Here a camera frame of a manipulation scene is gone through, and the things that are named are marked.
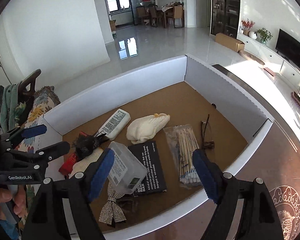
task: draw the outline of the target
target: television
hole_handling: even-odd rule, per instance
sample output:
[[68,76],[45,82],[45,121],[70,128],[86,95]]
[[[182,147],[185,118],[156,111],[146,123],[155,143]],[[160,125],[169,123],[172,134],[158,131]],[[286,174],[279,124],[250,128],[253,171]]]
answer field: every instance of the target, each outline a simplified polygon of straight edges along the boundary
[[275,49],[289,62],[294,63],[300,69],[300,42],[287,34],[279,31],[279,37]]

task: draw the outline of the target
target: potted plant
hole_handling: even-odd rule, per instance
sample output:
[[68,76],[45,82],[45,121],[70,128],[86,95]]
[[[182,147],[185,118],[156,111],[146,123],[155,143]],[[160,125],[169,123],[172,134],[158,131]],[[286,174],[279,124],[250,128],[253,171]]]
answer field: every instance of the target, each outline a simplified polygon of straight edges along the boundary
[[267,44],[267,41],[271,40],[271,38],[273,37],[271,35],[271,32],[268,31],[266,28],[262,28],[262,29],[257,30],[257,33],[260,34],[261,42],[265,45]]
[[248,36],[249,35],[249,31],[255,25],[255,22],[249,21],[249,19],[247,21],[242,20],[241,22],[242,22],[242,26],[244,28],[243,35]]

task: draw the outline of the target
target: bow tie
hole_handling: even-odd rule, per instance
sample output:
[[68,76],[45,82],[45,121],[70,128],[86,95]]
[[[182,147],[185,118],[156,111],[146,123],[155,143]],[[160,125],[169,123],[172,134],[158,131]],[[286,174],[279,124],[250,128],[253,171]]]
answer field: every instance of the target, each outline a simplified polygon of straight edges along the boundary
[[123,196],[124,194],[117,193],[114,190],[111,182],[109,182],[108,201],[101,210],[99,222],[103,222],[108,224],[109,226],[113,226],[113,222],[118,223],[126,220],[122,209],[117,205],[117,199],[122,198]]

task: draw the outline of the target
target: green cloth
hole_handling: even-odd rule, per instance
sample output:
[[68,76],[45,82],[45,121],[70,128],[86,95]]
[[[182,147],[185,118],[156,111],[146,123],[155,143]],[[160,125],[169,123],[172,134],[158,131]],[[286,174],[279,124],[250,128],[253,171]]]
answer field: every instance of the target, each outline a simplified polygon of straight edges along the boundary
[[2,105],[0,111],[0,125],[3,132],[7,132],[11,129],[14,129],[18,125],[17,121],[18,116],[20,115],[20,110],[18,109],[20,108],[18,107],[19,84],[8,85],[3,90]]

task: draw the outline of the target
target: white knitted glove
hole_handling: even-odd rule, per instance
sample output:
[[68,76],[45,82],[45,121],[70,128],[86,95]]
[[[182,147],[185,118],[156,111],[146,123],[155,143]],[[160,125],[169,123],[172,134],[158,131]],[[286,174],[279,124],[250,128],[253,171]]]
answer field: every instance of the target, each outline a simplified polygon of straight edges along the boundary
[[154,114],[134,120],[127,128],[127,139],[133,144],[144,143],[152,139],[167,122],[170,115]]
[[88,168],[90,163],[94,163],[99,159],[99,157],[101,156],[102,153],[103,153],[103,149],[98,147],[97,149],[95,149],[93,151],[93,153],[91,155],[89,155],[89,156],[85,157],[83,160],[75,163],[73,165],[73,169],[72,169],[71,174],[69,175],[69,178],[71,178],[74,174],[76,174],[79,171],[84,172],[86,170],[86,168]]

